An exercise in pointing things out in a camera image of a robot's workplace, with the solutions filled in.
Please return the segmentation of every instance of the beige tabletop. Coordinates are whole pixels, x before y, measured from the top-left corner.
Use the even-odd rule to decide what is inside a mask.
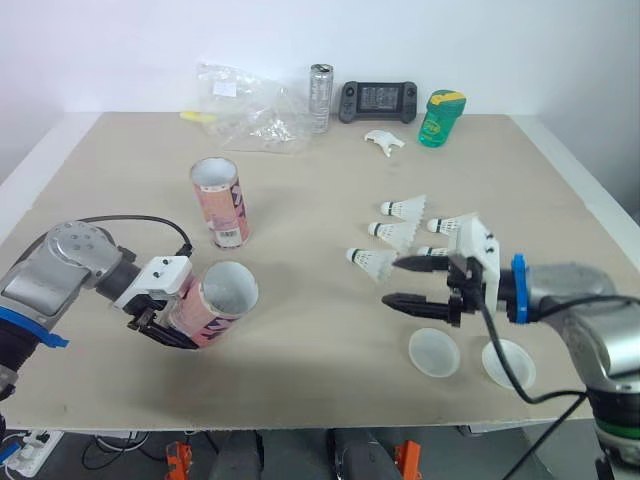
[[[364,142],[382,128],[406,142],[391,159]],[[39,347],[1,407],[16,427],[200,429],[338,425],[472,424],[549,419],[571,400],[539,406],[484,373],[488,341],[480,317],[462,328],[421,320],[380,303],[386,293],[444,300],[442,274],[394,271],[376,286],[344,258],[348,247],[386,248],[366,226],[378,206],[426,193],[427,218],[477,211],[501,242],[529,264],[576,261],[607,271],[619,291],[640,292],[640,275],[580,198],[504,116],[462,117],[441,149],[417,143],[417,125],[332,124],[298,155],[224,152],[175,114],[106,114],[75,148],[0,248],[0,271],[40,233],[68,219],[116,213],[167,217],[195,244],[194,268],[234,259],[260,285],[256,308],[217,344],[173,350],[126,328],[129,318],[83,291],[58,324],[66,349]],[[238,250],[209,241],[189,168],[223,155],[239,168],[252,235]],[[172,254],[180,239],[142,222],[104,224],[142,263]],[[427,232],[417,245],[445,246]],[[545,325],[517,327],[498,315],[505,338],[533,357],[532,394],[581,388],[560,338]],[[461,366],[448,379],[424,376],[407,351],[412,332],[451,335]],[[577,416],[589,416],[587,407]]]

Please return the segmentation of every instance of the green container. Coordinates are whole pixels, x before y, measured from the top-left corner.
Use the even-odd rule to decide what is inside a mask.
[[[467,103],[466,97],[453,90],[436,90],[427,102],[418,140],[427,147],[443,145]]]

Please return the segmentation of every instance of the shuttlecock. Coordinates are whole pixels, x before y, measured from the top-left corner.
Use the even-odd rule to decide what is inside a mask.
[[[371,223],[369,224],[369,235],[381,238],[389,243],[399,253],[405,254],[413,244],[416,236],[417,223]]]
[[[382,283],[393,268],[398,254],[394,250],[361,250],[350,248],[347,250],[347,260],[362,268],[376,283]]]
[[[373,140],[373,143],[380,145],[382,151],[387,157],[391,157],[391,145],[400,148],[404,147],[404,142],[397,138],[393,133],[384,130],[371,130],[364,136],[364,141]]]
[[[448,248],[433,248],[433,247],[420,247],[418,250],[416,250],[416,255],[423,255],[423,256],[434,256],[434,257],[446,257],[447,255],[449,255],[449,249]]]
[[[460,226],[461,222],[475,216],[475,213],[468,213],[453,218],[432,218],[427,222],[427,230],[433,233],[451,235]]]
[[[380,205],[380,213],[392,215],[407,222],[420,223],[426,202],[426,195],[410,198],[404,202],[384,202]]]

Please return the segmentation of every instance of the clear plastic bag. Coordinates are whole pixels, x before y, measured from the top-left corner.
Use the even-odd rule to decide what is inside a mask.
[[[293,153],[311,138],[306,102],[283,85],[224,65],[198,65],[205,130],[228,150]]]

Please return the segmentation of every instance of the black cable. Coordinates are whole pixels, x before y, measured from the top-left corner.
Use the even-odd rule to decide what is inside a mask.
[[[165,463],[167,461],[166,457],[156,457],[155,455],[152,455],[151,453],[147,452],[144,447],[140,447],[138,449],[136,449],[137,452],[140,452],[141,454],[143,454],[145,457],[150,458],[151,460],[155,460],[156,462],[162,462]]]
[[[511,381],[511,385],[518,393],[520,398],[524,400],[526,403],[530,405],[537,405],[542,402],[546,402],[547,400],[551,400],[552,398],[565,397],[565,396],[581,396],[584,393],[578,390],[557,390],[555,392],[545,393],[544,395],[540,395],[539,397],[530,397],[527,392],[524,391],[518,377],[513,373],[511,369],[511,365],[507,361],[507,357],[504,354],[504,350],[502,349],[502,345],[500,344],[500,340],[498,337],[498,331],[496,330],[496,326],[493,323],[493,319],[491,318],[491,313],[489,313],[489,309],[487,305],[484,303],[484,298],[482,298],[482,294],[479,291],[473,291],[471,294],[474,297],[476,305],[478,306],[480,312],[482,313],[482,317],[484,318],[484,323],[487,325],[487,330],[489,332],[489,337],[491,338],[491,343],[493,344],[493,348],[496,351],[496,355],[498,356],[498,360],[500,360],[500,365],[504,369],[504,373],[507,374],[509,380]]]
[[[106,221],[112,221],[112,220],[144,220],[148,222],[163,223],[165,225],[170,226],[176,232],[178,232],[178,234],[184,240],[185,245],[191,246],[191,240],[189,240],[189,236],[186,234],[186,232],[182,228],[180,228],[178,224],[173,223],[171,220],[167,220],[166,218],[156,217],[153,215],[128,215],[128,214],[127,215],[100,215],[98,217],[81,218],[78,221],[93,223],[93,222],[106,222]]]
[[[569,310],[570,308],[577,307],[578,305],[585,305],[588,303],[601,303],[601,302],[627,302],[637,303],[640,305],[640,298],[629,297],[627,295],[589,295],[588,297],[581,297],[576,300],[570,300],[568,302],[554,305],[553,307],[542,310],[537,315],[533,316],[534,321],[542,320],[545,317],[550,317],[558,312]]]
[[[127,444],[131,442],[132,435],[133,435],[133,432],[129,432],[129,438],[127,439]],[[119,452],[111,452],[112,454],[115,455],[115,457],[106,461],[102,465],[89,465],[87,463],[87,453],[89,452],[89,449],[93,444],[99,445],[98,441],[96,440],[96,437],[91,437],[91,439],[87,443],[87,446],[84,447],[84,450],[82,451],[82,456],[80,457],[80,462],[82,463],[82,466],[87,470],[102,470],[103,468],[106,468],[109,465],[113,464],[115,461],[117,461],[120,457],[122,457],[122,455],[124,455],[124,453],[127,450],[127,446],[125,445],[124,447],[122,447],[122,450],[120,450]]]
[[[142,445],[144,445],[144,443],[149,439],[150,434],[151,434],[150,432],[145,432],[144,436],[140,440],[136,441],[135,439],[138,436],[138,434],[136,433],[135,436],[133,436],[130,441],[127,441],[127,443],[125,443],[124,447],[122,445],[114,445],[113,443],[105,440],[103,437],[99,435],[95,435],[95,438],[96,438],[96,443],[100,447],[100,450],[102,450],[105,453],[113,453],[114,451],[117,452],[121,448],[125,448],[126,449],[125,453],[126,453],[126,452],[133,452],[134,450],[137,450]],[[111,450],[104,450],[103,447],[105,445],[107,448]]]
[[[177,225],[176,223],[172,222],[171,220],[167,220],[166,218],[155,217],[155,216],[152,216],[152,215],[128,215],[128,214],[125,214],[125,215],[101,215],[101,216],[97,216],[97,217],[80,218],[77,221],[78,222],[93,223],[93,222],[107,222],[107,221],[114,221],[114,220],[144,220],[144,221],[157,222],[157,223],[163,223],[165,225],[168,225],[171,228],[173,228],[176,232],[178,232],[178,234],[184,240],[184,245],[180,248],[180,250],[178,250],[178,252],[176,253],[176,256],[185,255],[185,256],[188,257],[188,256],[191,255],[191,251],[193,250],[193,245],[191,244],[191,240],[189,239],[189,236],[185,233],[185,231],[182,228],[180,228],[179,225]],[[102,230],[102,232],[106,234],[107,239],[111,243],[115,244],[115,242],[113,240],[113,237],[106,230],[104,230],[102,228],[100,228],[100,230]],[[47,233],[43,233],[38,238],[36,238],[33,241],[33,243],[31,243],[31,245],[29,245],[26,248],[26,250],[24,252],[22,252],[22,254],[15,261],[14,265],[26,260],[29,257],[29,255],[31,255],[33,253],[33,251],[36,248],[38,248],[38,246],[40,246],[40,244],[44,241],[45,237],[47,236]]]
[[[553,434],[553,432],[557,430],[557,428],[562,424],[562,422],[564,422],[567,418],[569,418],[569,416],[571,416],[571,414],[582,404],[582,402],[584,402],[585,398],[587,398],[587,394],[582,393],[578,397],[578,399],[575,402],[573,402],[571,406],[567,408],[567,410],[562,415],[560,415],[558,419],[555,422],[553,422],[551,426],[547,428],[542,435],[540,435],[540,438],[536,440],[536,442],[533,445],[531,445],[531,447],[529,447],[529,450],[527,450],[525,454],[522,455],[522,457],[520,457],[520,460],[518,460],[516,464],[513,467],[511,467],[511,470],[509,470],[507,474],[504,477],[502,477],[502,480],[508,480],[509,478],[511,478],[513,474],[520,469],[520,467],[524,464],[524,462],[531,455],[533,455],[536,452],[536,450],[538,450],[540,445],[542,445],[544,441],[547,438],[549,438],[551,434]]]
[[[218,455],[220,453],[220,449],[218,448],[218,445],[211,437],[211,434],[204,430],[202,431],[202,433],[204,433],[204,436],[207,439],[207,442],[209,442],[209,445],[211,445],[211,448],[213,448],[213,451],[216,452],[216,455]]]
[[[505,356],[504,351],[502,350],[502,345],[500,344],[500,341],[499,341],[498,332],[496,330],[495,324],[493,323],[493,318],[491,318],[491,313],[489,312],[489,309],[487,308],[487,305],[484,302],[482,293],[476,290],[472,292],[472,295],[474,297],[476,304],[480,309],[480,312],[482,313],[482,317],[484,318],[485,324],[487,325],[487,330],[489,331],[489,337],[491,337],[491,343],[493,344],[493,348],[495,349],[498,359],[500,360],[500,364],[502,365],[504,372],[507,374],[507,377],[509,377],[511,384],[513,385],[513,388],[516,390],[516,392],[518,392],[518,395],[520,396],[520,398],[522,398],[522,400],[524,400],[529,404],[536,405],[557,397],[563,397],[563,396],[578,397],[576,401],[573,402],[571,406],[562,415],[560,415],[557,418],[557,420],[551,424],[549,428],[547,428],[547,430],[545,430],[545,432],[540,436],[540,438],[529,448],[529,450],[527,450],[524,453],[524,455],[522,455],[522,457],[520,457],[520,460],[516,462],[516,464],[511,468],[511,470],[509,470],[509,472],[502,479],[502,480],[507,480],[511,478],[511,476],[514,473],[516,473],[518,469],[520,469],[520,467],[524,464],[524,462],[531,455],[533,455],[533,453],[540,447],[540,445],[542,445],[545,442],[547,438],[551,436],[551,434],[553,434],[553,432],[556,431],[556,429],[562,424],[562,422],[564,422],[567,418],[569,418],[569,416],[571,416],[571,414],[582,404],[582,402],[584,402],[584,400],[587,398],[587,393],[579,392],[575,390],[558,390],[555,392],[550,392],[544,395],[540,395],[539,397],[533,397],[533,398],[530,397],[527,394],[527,392],[525,392],[524,389],[522,388],[522,385],[520,384],[518,377],[516,377],[516,375],[513,373],[513,370],[511,369],[511,365],[509,364],[509,361],[507,360],[507,357]],[[585,297],[585,299],[580,299],[582,301],[574,300],[572,302],[562,303],[560,305],[556,305],[555,307],[553,307],[553,309],[556,309],[555,312],[545,313],[547,312],[545,310],[542,313],[545,313],[545,316],[548,316],[548,315],[552,315],[553,313],[560,312],[562,310],[571,308],[576,305],[589,303],[587,301],[588,298],[589,297]]]

